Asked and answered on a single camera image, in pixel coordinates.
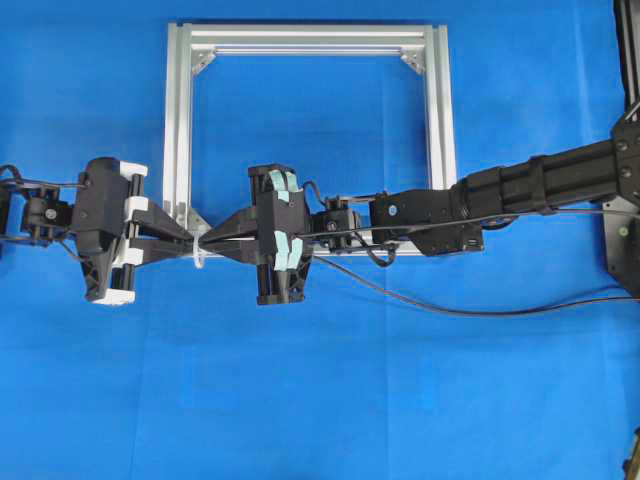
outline wire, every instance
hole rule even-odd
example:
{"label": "wire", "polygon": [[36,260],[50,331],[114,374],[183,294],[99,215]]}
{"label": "wire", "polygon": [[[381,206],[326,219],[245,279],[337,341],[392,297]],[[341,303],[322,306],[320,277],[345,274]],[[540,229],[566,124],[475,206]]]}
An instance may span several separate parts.
{"label": "wire", "polygon": [[388,260],[383,260],[382,258],[378,257],[375,253],[373,253],[373,248],[365,241],[364,238],[362,238],[362,235],[360,235],[358,232],[355,232],[353,235],[354,235],[354,237],[356,237],[356,239],[360,242],[362,247],[365,249],[365,251],[367,252],[367,255],[369,256],[369,258],[371,260],[373,260],[373,263],[375,263],[379,267],[387,268],[387,267],[391,266],[391,264],[393,264],[393,262],[395,262],[395,260],[396,260],[396,248],[397,248],[395,245],[393,245],[393,246],[387,245],[386,246],[386,250],[387,250],[387,254],[389,255],[389,259]]}
{"label": "wire", "polygon": [[80,263],[85,263],[86,260],[84,258],[82,258],[81,256],[77,255],[74,253],[73,250],[71,250],[71,247],[69,247],[69,245],[67,245],[64,241],[64,238],[58,239],[56,240],[56,242],[58,242],[60,245],[62,245],[62,248],[65,249],[65,251],[69,254],[69,256],[71,258],[73,258],[75,261],[80,262]]}
{"label": "wire", "polygon": [[482,317],[482,318],[486,318],[486,317],[523,317],[526,315],[535,315],[535,314],[539,314],[539,313],[548,313],[548,312],[553,312],[553,311],[557,311],[557,310],[564,310],[567,308],[575,308],[575,307],[580,307],[580,306],[584,306],[584,305],[594,305],[594,304],[598,304],[598,303],[607,303],[607,302],[638,302],[640,301],[640,297],[604,297],[604,298],[590,298],[587,300],[578,300],[575,302],[568,302],[568,303],[558,303],[558,304],[553,304],[553,305],[545,305],[542,307],[534,307],[534,308],[526,308],[526,309],[522,309],[522,310],[504,310],[504,311],[475,311],[475,310],[459,310],[456,308],[447,308],[447,307],[441,307],[438,305],[432,305],[432,304],[428,304],[428,303],[424,303],[418,300],[414,300],[413,298],[409,298],[406,297],[404,295],[401,295],[399,293],[393,292],[391,290],[387,290],[386,288],[382,288],[379,285],[376,285],[375,283],[367,280],[366,278],[361,277],[360,275],[358,275],[355,272],[352,272],[351,270],[349,270],[346,267],[343,267],[342,265],[332,262],[331,260],[327,260],[326,258],[320,257],[318,255],[314,255],[313,256],[316,260],[318,260],[321,263],[324,263],[325,265],[328,265],[331,268],[334,268],[346,275],[348,275],[349,277],[351,277],[352,279],[354,279],[355,281],[357,281],[358,283],[361,283],[362,285],[371,288],[372,290],[375,290],[378,293],[381,293],[383,295],[387,295],[389,297],[395,298],[396,300],[399,300],[401,302],[407,303],[409,305],[412,305],[414,307],[417,307],[421,310],[426,310],[428,312],[433,312],[433,313],[439,313],[439,314],[445,314],[445,315],[455,315],[458,317]]}
{"label": "wire", "polygon": [[320,190],[318,189],[318,185],[316,185],[316,182],[314,182],[313,180],[304,182],[302,184],[302,189],[306,191],[307,187],[311,187],[313,193],[316,196],[316,200],[318,200],[318,203],[320,203],[320,205],[322,205],[324,208],[327,208],[327,204],[324,202],[324,200],[322,200],[322,196],[320,195]]}
{"label": "wire", "polygon": [[[624,212],[622,210],[595,210],[590,208],[557,208],[553,210],[553,213],[554,214],[556,213],[577,214],[577,215],[614,215],[614,216],[635,218],[636,220],[640,220],[640,214]],[[377,225],[372,227],[351,228],[348,230],[336,230],[334,232],[303,233],[303,234],[297,235],[297,237],[298,238],[333,237],[333,236],[343,236],[343,235],[356,233],[356,232],[372,232],[372,231],[378,231],[378,230],[409,230],[409,232],[407,233],[415,233],[415,232],[421,232],[424,230],[431,230],[433,228],[453,227],[455,225],[466,225],[469,223],[482,223],[482,222],[488,222],[491,220],[518,218],[518,217],[532,216],[532,215],[540,215],[540,213],[538,212],[500,213],[495,215],[485,215],[484,217],[467,218],[463,220],[451,220],[448,222],[439,222],[439,223],[414,223],[410,225]]]}
{"label": "wire", "polygon": [[55,182],[43,182],[42,180],[29,180],[27,178],[5,178],[0,180],[0,185],[17,185],[21,188],[86,188],[87,186],[82,183],[55,183]]}

